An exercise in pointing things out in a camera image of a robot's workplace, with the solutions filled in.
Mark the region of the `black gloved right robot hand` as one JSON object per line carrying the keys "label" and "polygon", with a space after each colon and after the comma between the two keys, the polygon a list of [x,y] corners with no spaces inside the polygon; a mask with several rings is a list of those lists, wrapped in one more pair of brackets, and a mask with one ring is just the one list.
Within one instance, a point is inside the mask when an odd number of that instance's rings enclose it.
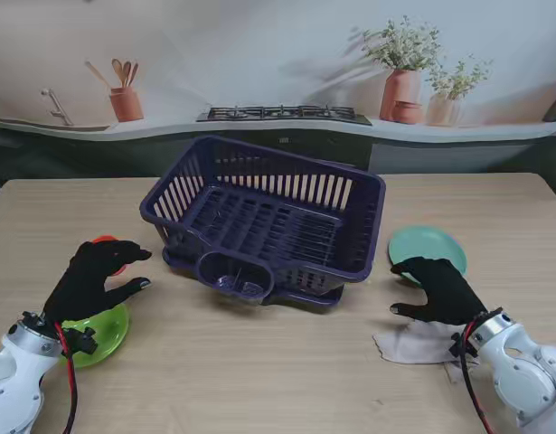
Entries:
{"label": "black gloved right robot hand", "polygon": [[423,306],[391,305],[390,311],[395,315],[461,326],[488,312],[462,274],[447,259],[410,258],[394,264],[391,272],[397,275],[409,273],[420,283],[427,297]]}

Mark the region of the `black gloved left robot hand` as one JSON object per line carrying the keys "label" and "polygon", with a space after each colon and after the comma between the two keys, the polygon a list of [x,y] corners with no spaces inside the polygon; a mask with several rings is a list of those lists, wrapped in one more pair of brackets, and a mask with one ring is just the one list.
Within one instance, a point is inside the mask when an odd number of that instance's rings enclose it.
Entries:
{"label": "black gloved left robot hand", "polygon": [[151,284],[148,278],[133,278],[111,290],[106,280],[124,266],[150,259],[152,253],[133,241],[87,241],[71,258],[69,267],[46,300],[44,321],[54,326],[80,321],[125,302]]}

